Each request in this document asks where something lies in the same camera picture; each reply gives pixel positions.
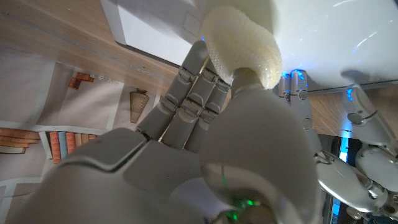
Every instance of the screw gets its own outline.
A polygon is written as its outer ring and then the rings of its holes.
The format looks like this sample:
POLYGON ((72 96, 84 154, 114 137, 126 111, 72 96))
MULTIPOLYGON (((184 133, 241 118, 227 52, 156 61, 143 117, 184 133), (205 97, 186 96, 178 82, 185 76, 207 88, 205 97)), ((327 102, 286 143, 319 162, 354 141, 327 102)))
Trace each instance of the screw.
POLYGON ((390 214, 396 212, 396 210, 394 209, 394 207, 391 206, 391 205, 386 205, 386 206, 384 206, 384 211, 386 211, 386 212, 388 212, 388 213, 390 213, 390 214))
POLYGON ((393 201, 395 204, 398 204, 398 195, 394 195, 394 196, 392 197, 392 201, 393 201))

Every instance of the sponge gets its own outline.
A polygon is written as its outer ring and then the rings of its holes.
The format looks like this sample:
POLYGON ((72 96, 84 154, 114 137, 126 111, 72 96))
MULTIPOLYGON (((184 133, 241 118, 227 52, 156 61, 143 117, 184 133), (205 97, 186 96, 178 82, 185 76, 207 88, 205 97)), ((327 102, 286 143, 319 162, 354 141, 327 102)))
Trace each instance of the sponge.
POLYGON ((251 68, 265 89, 278 84, 282 59, 274 36, 232 6, 213 8, 201 25, 201 36, 218 75, 232 84, 237 68, 251 68))

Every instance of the book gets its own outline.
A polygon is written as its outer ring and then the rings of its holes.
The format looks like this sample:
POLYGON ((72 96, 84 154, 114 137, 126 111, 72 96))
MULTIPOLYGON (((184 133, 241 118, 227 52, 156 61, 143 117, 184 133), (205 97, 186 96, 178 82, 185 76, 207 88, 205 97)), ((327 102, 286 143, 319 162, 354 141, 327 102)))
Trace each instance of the book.
POLYGON ((60 141, 58 139, 58 132, 50 132, 52 160, 54 164, 61 162, 60 141))
POLYGON ((8 142, 16 142, 16 143, 29 143, 29 144, 35 144, 35 143, 39 142, 39 140, 35 140, 35 139, 20 139, 20 138, 12 138, 12 137, 5 137, 5 136, 0 136, 0 141, 8 141, 8 142))
POLYGON ((81 80, 79 80, 79 79, 77 79, 75 77, 72 77, 70 79, 70 82, 69 82, 69 87, 74 89, 74 90, 78 90, 79 86, 80 86, 80 83, 81 83, 81 80))
POLYGON ((29 143, 17 143, 17 142, 0 141, 0 146, 7 146, 7 147, 29 147, 29 143))
POLYGON ((76 147, 81 146, 81 134, 80 133, 75 133, 75 146, 76 147))
POLYGON ((9 128, 0 128, 0 136, 40 140, 39 134, 34 131, 16 130, 9 128))
POLYGON ((88 141, 88 134, 81 134, 81 144, 86 144, 88 141))
POLYGON ((45 131, 39 132, 40 140, 42 141, 44 154, 47 159, 52 159, 51 148, 49 144, 49 139, 47 138, 47 133, 45 131))
POLYGON ((88 135, 88 140, 89 141, 94 140, 95 138, 97 138, 97 136, 95 134, 89 134, 88 135))
POLYGON ((71 154, 75 150, 75 133, 67 133, 67 148, 68 154, 71 154))
POLYGON ((76 78, 81 81, 94 82, 94 78, 91 78, 90 74, 86 74, 86 73, 78 72, 76 75, 76 78))
POLYGON ((0 153, 1 154, 23 154, 23 153, 25 153, 25 148, 24 147, 0 146, 0 153))
POLYGON ((65 131, 58 132, 58 139, 60 141, 61 160, 64 160, 68 155, 67 134, 65 131))

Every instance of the white panel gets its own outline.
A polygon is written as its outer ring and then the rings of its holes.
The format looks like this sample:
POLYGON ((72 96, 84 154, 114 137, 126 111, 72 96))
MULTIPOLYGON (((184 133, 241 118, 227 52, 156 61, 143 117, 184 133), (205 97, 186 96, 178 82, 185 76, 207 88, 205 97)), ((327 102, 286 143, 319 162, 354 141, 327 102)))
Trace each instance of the white panel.
POLYGON ((0 43, 0 120, 35 124, 55 61, 0 43))
POLYGON ((398 80, 393 0, 120 0, 127 44, 180 65, 207 2, 228 2, 270 29, 284 71, 306 70, 310 90, 398 80))

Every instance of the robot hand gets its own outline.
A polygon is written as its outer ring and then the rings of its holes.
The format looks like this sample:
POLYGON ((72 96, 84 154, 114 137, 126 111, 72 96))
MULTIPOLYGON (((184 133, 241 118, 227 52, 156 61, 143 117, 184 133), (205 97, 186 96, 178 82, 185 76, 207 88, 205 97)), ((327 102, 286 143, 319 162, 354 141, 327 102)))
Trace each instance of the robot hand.
POLYGON ((251 69, 230 87, 207 58, 195 43, 136 132, 78 148, 13 223, 318 223, 313 154, 293 112, 251 69))
POLYGON ((397 219, 397 141, 384 118, 360 86, 347 88, 343 100, 348 119, 353 124, 355 135, 364 143, 356 157, 357 170, 333 154, 322 151, 312 126, 307 86, 306 72, 294 70, 291 75, 282 76, 278 96, 293 107, 312 143, 321 187, 360 212, 397 219))

